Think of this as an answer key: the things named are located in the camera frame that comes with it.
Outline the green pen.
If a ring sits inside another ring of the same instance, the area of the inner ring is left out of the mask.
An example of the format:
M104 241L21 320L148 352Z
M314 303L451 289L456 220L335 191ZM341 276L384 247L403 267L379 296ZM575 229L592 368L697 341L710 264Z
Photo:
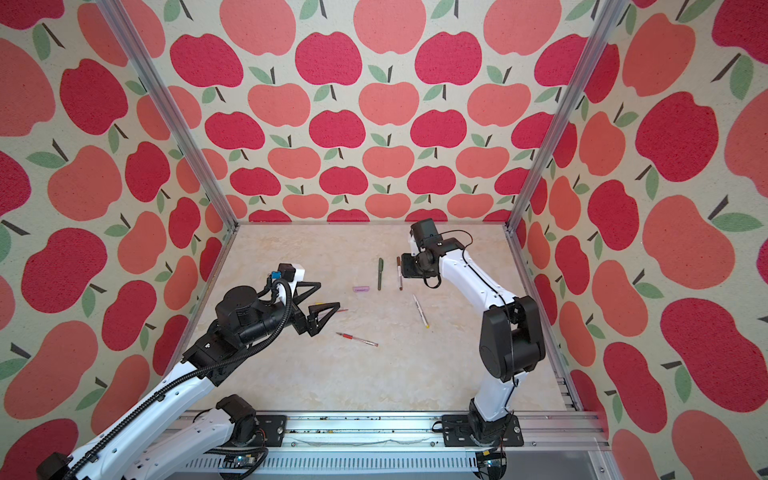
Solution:
M384 266L385 266L384 259L379 257L378 264L377 264L377 291L381 291L383 287Z

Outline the white pen yellow tip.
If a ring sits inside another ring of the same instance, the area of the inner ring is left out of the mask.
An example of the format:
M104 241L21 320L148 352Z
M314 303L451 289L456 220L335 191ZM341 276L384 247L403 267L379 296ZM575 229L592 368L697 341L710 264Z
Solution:
M427 319L427 317L425 315L425 312L424 312L424 310L423 310L423 308L421 306L421 303L420 303L419 299L417 298L417 296L415 294L412 295L412 298L414 300L414 303L415 303L416 309L418 311L419 318L420 318L421 322L423 323L423 325L425 326L426 329L430 329L429 321L428 321L428 319Z

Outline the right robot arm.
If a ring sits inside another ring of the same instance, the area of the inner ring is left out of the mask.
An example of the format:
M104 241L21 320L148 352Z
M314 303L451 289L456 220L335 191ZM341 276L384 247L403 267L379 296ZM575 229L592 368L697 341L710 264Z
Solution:
M403 277L424 284L435 278L433 288L446 280L481 314L478 352L486 377L470 400L468 423L475 443L496 446L512 422L508 406L513 393L546 357L537 302L502 287L432 219L411 225L409 245L411 251L400 257Z

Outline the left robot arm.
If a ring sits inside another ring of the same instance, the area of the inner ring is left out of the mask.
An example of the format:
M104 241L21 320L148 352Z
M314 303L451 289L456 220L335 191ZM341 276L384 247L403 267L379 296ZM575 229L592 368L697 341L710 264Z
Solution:
M40 479L164 479L201 454L238 467L246 479L269 455L268 431L253 407L233 394L165 441L159 436L190 406L220 386L237 368L273 344L287 328L319 334L341 305L301 304L318 282L268 278L262 290L231 288L216 318L171 372L104 432L70 454L54 452L36 469Z

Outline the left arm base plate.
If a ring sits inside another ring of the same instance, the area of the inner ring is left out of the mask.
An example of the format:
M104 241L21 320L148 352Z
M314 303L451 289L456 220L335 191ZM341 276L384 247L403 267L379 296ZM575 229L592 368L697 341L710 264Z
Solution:
M285 415L249 415L237 419L232 434L221 448L280 447L286 421Z

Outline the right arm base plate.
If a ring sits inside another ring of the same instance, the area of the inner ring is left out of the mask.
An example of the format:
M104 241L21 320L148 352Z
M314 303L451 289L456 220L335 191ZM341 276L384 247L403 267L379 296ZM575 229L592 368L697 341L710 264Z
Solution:
M519 420L512 414L491 422L469 414L443 415L432 430L442 434L446 447L498 448L525 444Z

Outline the aluminium front rail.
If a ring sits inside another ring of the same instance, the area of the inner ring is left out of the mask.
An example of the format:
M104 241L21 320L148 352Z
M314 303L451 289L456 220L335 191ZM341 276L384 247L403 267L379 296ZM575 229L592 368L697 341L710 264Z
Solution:
M285 415L286 429L278 451L476 451L481 447L446 447L433 424L438 411L258 411L256 415ZM576 411L516 411L525 444L506 452L607 451L604 429L595 414Z

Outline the right aluminium corner post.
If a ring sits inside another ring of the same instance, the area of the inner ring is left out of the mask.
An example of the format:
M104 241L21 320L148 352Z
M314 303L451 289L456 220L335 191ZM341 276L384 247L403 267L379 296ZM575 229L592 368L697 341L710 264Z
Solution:
M553 159L554 150L561 140L572 112L577 108L578 102L586 98L586 85L597 67L602 52L616 28L622 12L629 5L629 1L602 1L601 4L604 8L597 15L594 27L587 38L571 80L564 90L562 99L558 103L557 110L544 137L542 146L534 156L522 191L517 196L511 216L505 224L504 231L507 235L515 232L525 209L530 205L530 200L542 178L546 165Z

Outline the aluminium corner post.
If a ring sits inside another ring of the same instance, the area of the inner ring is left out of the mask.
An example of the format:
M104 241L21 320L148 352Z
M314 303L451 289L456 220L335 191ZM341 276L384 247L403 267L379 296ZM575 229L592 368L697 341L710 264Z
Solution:
M544 137L542 146L534 156L522 191L517 196L511 216L505 224L504 231L507 235L515 232L525 209L530 205L530 200L542 178L546 165L553 159L554 150L561 140L572 112L577 108L578 102L586 98L586 85L597 67L602 52L616 28L622 12L629 5L629 1L602 1L601 4L604 8L597 15L594 27L587 38L571 80L564 90L562 99L558 103L557 110Z
M169 128L177 146L185 154L191 169L214 206L227 232L237 232L239 222L220 188L212 169L198 147L191 131L168 90L153 59L145 48L141 36L134 27L127 10L120 1L97 1L111 31L131 61L137 76L144 83L159 114Z

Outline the left aluminium corner post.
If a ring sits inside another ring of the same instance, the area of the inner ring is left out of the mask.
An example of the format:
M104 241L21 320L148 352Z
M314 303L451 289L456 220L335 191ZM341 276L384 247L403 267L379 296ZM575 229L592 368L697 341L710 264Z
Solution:
M137 76L144 83L159 114L169 128L177 146L185 154L191 169L214 206L227 232L237 232L239 222L220 188L212 169L198 147L191 131L168 90L153 59L145 48L141 36L134 27L127 10L120 1L97 1L111 31L131 61Z

